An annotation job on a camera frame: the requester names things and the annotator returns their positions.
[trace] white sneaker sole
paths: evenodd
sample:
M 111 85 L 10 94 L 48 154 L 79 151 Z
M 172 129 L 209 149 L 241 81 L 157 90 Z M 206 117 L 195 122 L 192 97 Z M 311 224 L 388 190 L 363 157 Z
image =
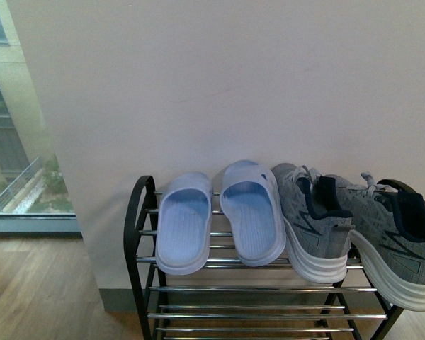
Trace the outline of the white sneaker sole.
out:
M 300 276 L 315 283 L 335 283 L 345 278 L 347 255 L 335 259 L 324 259 L 308 254 L 300 245 L 291 224 L 285 217 L 283 220 L 287 234 L 288 259 Z
M 425 311 L 425 285 L 401 279 L 361 233 L 351 230 L 350 238 L 359 250 L 365 273 L 387 301 L 406 310 Z

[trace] light blue slide sandal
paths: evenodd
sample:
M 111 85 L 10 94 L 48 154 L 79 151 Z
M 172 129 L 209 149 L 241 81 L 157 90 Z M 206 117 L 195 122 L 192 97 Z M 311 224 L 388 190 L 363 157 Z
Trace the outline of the light blue slide sandal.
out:
M 187 275 L 201 269 L 210 251 L 210 179 L 200 172 L 175 178 L 161 198 L 156 263 L 165 273 Z
M 276 178 L 269 168 L 249 160 L 231 164 L 224 174 L 220 206 L 243 264 L 264 266 L 283 252 L 285 226 Z

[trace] building exterior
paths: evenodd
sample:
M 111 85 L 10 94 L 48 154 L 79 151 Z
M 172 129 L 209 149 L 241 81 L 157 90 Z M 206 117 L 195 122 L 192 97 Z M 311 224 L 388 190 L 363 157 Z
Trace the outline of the building exterior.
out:
M 8 5 L 0 0 L 0 182 L 53 154 Z

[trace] floor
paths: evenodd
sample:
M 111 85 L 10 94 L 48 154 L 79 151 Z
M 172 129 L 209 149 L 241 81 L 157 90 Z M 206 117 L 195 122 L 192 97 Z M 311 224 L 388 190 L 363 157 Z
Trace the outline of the floor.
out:
M 0 238 L 0 340 L 7 339 L 142 336 L 136 313 L 104 311 L 81 239 Z M 386 339 L 425 339 L 425 312 L 404 311 Z

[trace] sneaker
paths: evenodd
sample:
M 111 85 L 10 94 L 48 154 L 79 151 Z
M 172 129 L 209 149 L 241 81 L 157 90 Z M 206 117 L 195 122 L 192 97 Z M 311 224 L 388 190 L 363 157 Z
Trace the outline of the sneaker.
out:
M 316 283 L 334 283 L 346 275 L 352 214 L 336 197 L 335 179 L 315 169 L 279 164 L 276 176 L 293 268 Z
M 356 245 L 365 273 L 390 303 L 407 310 L 425 311 L 425 202 L 415 191 L 377 184 L 362 173 L 367 186 L 336 178 L 342 207 L 353 213 Z

